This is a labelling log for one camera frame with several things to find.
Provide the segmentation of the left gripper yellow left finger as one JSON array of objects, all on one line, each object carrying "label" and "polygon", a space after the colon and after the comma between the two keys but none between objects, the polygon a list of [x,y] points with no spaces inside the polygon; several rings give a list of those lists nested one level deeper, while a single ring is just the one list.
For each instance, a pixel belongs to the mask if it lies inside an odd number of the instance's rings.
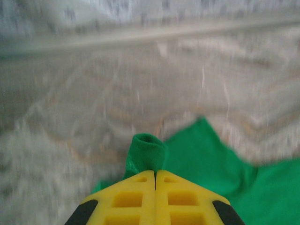
[{"label": "left gripper yellow left finger", "polygon": [[153,225],[155,178],[144,171],[86,197],[67,225]]}]

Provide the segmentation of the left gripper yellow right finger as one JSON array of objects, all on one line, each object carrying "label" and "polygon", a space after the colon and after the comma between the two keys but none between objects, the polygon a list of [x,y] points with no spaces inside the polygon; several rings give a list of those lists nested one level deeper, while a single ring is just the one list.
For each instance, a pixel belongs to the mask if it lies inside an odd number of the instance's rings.
[{"label": "left gripper yellow right finger", "polygon": [[165,170],[156,175],[155,224],[243,225],[223,196]]}]

